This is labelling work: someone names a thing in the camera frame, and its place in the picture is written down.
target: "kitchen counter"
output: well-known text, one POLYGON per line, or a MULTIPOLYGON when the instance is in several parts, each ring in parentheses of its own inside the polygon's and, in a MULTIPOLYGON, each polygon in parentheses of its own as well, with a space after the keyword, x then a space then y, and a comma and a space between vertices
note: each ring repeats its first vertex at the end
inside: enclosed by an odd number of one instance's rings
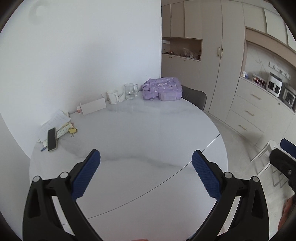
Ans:
POLYGON ((263 88, 263 87, 261 87, 261 86, 259 86, 259 85, 257 85, 256 83, 254 83, 252 80, 250 80, 250 79, 246 79, 246 78, 244 78, 244 77, 240 77, 241 79, 243 79, 243 80, 247 80, 247 81, 249 81, 249 82, 251 82, 253 85, 255 85, 256 87, 258 87, 258 88, 260 88, 260 89, 262 89, 263 91, 265 91, 267 94, 269 94, 270 96, 272 96, 273 98, 275 98, 278 102, 280 102, 282 105, 284 105, 291 113, 293 113, 293 114, 295 114, 295 112, 292 110, 292 109, 290 109, 280 98, 277 98, 277 97, 275 97, 272 93, 270 93, 269 91, 267 91, 265 88, 263 88))

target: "drawer handle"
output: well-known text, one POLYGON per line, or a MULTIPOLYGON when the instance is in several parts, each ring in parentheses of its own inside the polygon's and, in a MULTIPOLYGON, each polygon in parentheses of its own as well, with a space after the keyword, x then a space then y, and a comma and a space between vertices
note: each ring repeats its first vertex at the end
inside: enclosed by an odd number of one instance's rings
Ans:
POLYGON ((259 98, 258 96, 252 94, 254 97, 256 97, 258 100, 262 100, 261 98, 259 98))
POLYGON ((255 116, 252 113, 250 113, 248 110, 245 110, 245 112, 247 112, 248 114, 250 114, 251 116, 255 116))
POLYGON ((246 128, 244 128, 242 125, 239 125, 241 128, 243 128, 245 131, 247 131, 247 129, 246 128))

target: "smartphone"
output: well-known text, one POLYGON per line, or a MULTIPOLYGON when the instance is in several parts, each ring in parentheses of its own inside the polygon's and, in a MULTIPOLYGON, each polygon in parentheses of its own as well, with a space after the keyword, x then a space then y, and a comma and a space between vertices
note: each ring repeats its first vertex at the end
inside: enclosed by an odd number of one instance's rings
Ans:
POLYGON ((52 128, 47 132, 47 150, 53 151, 57 149, 57 129, 52 128))

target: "white box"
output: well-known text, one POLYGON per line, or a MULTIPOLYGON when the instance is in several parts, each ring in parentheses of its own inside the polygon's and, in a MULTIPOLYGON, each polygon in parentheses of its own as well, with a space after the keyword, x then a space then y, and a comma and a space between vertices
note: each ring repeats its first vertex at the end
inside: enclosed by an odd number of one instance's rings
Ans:
POLYGON ((81 102, 80 102, 80 107, 81 107, 83 115, 87 115, 87 114, 95 112, 97 110, 101 110, 103 108, 106 108, 106 102, 105 102, 103 95, 101 94, 100 98, 95 101, 92 101, 92 102, 89 102, 86 104, 81 104, 81 102))

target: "purple backpack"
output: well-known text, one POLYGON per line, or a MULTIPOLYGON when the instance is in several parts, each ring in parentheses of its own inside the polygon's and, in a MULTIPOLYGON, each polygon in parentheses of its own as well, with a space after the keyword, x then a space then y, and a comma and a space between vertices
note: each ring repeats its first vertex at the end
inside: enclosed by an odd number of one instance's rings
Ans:
POLYGON ((143 98, 160 99, 163 101, 179 100, 182 97, 182 86, 175 77, 150 79, 142 86, 143 98))

